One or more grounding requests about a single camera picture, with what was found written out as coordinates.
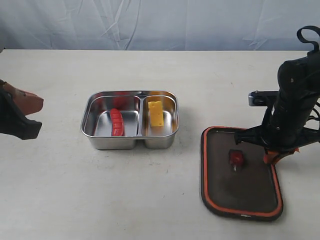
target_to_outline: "metal lunch box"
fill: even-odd
[[[161,101],[164,126],[151,127],[148,102]],[[112,136],[110,110],[121,112],[124,136]],[[133,149],[144,140],[149,149],[172,145],[179,129],[177,97],[168,91],[101,91],[87,101],[81,131],[99,150]]]

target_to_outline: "white table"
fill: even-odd
[[[284,212],[272,223],[218,217],[200,197],[200,138],[213,125],[259,125],[254,90],[277,90],[305,52],[4,50],[0,78],[44,98],[37,139],[0,135],[2,240],[319,239],[320,145],[277,165]],[[80,131],[99,91],[168,90],[180,129],[169,149],[101,151]],[[235,115],[236,108],[241,114]]]

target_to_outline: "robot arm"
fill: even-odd
[[[301,32],[313,30],[320,36],[320,28],[306,26],[297,32],[303,43],[312,43],[314,50],[306,57],[285,61],[278,70],[279,91],[253,92],[251,105],[267,106],[262,124],[235,134],[235,142],[247,142],[265,148],[266,153],[279,156],[293,154],[298,148],[319,142],[320,131],[304,127],[309,119],[320,121],[320,116],[310,117],[320,98],[319,44],[307,41]],[[274,163],[274,157],[267,163]]]

